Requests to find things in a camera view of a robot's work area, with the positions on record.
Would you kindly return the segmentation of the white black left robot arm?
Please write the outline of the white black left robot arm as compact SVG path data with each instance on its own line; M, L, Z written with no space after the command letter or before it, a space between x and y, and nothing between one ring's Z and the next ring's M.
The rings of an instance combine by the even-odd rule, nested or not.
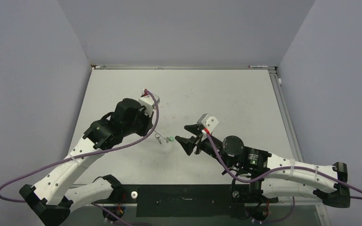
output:
M157 126L160 98L145 94L138 100L125 98L115 110L94 121L65 159L52 164L53 170L33 185L24 185L19 193L46 226L62 224L71 212L87 204L108 200L123 201L122 184L112 175L72 188L74 182L99 158L129 135L142 139Z

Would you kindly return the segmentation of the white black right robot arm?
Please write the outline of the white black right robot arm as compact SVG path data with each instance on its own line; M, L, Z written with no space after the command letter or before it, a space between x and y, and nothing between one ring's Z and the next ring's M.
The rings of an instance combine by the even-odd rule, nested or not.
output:
M185 153L204 152L216 159L223 166L224 174L249 183L247 195L255 202L262 198L295 196L320 200L335 208L350 207L350 190L345 186L347 165L343 162L311 165L245 146L237 136L219 140L198 124L184 128L192 136L175 139Z

